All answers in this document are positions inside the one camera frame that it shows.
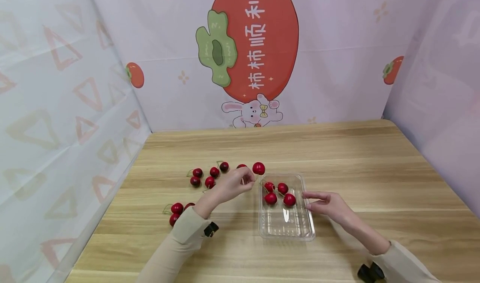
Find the wooden table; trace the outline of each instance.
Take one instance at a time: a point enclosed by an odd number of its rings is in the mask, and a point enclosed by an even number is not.
[[[152,134],[66,282],[135,282],[171,230],[164,207],[202,195],[187,170],[217,160],[303,173],[307,189],[339,192],[443,282],[480,282],[479,220],[387,120]],[[254,188],[215,210],[220,230],[177,282],[360,282],[356,240],[321,216],[312,242],[262,239],[257,197]]]

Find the persimmon illustration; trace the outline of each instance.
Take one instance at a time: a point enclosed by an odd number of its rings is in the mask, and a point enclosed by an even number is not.
[[[142,69],[135,63],[129,62],[125,68],[127,75],[130,78],[130,82],[136,88],[143,87],[145,77],[143,75]]]
[[[275,99],[290,80],[299,44],[291,0],[215,0],[208,30],[198,28],[202,65],[213,83],[242,103],[263,94]]]
[[[398,71],[403,62],[403,56],[398,56],[383,69],[383,82],[387,85],[393,84],[397,78]]]

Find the beige sleeve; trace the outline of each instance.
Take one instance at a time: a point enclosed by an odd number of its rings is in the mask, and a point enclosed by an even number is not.
[[[385,280],[392,283],[433,283],[440,282],[410,251],[396,241],[383,255],[372,256],[385,274]]]
[[[209,224],[192,207],[187,208],[145,264],[136,283],[173,283],[183,262],[202,246],[203,230]]]

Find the plastic container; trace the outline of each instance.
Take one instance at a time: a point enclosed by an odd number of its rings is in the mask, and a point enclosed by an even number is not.
[[[312,213],[306,210],[308,200],[301,194],[305,191],[305,181],[300,174],[274,173],[264,174],[259,184],[258,230],[263,238],[285,238],[299,241],[312,241],[315,238]],[[297,199],[295,206],[286,207],[283,196],[275,189],[277,203],[268,205],[263,199],[268,192],[263,187],[266,182],[272,182],[275,187],[283,182],[288,185],[288,193]]]

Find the black object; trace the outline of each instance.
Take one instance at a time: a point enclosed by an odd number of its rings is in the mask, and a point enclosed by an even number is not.
[[[370,267],[362,264],[357,276],[365,283],[375,283],[376,280],[385,279],[385,274],[375,262],[372,262]]]
[[[215,232],[217,232],[218,229],[219,228],[217,224],[212,222],[205,228],[205,230],[203,230],[203,233],[205,233],[205,236],[211,238],[215,234]]]

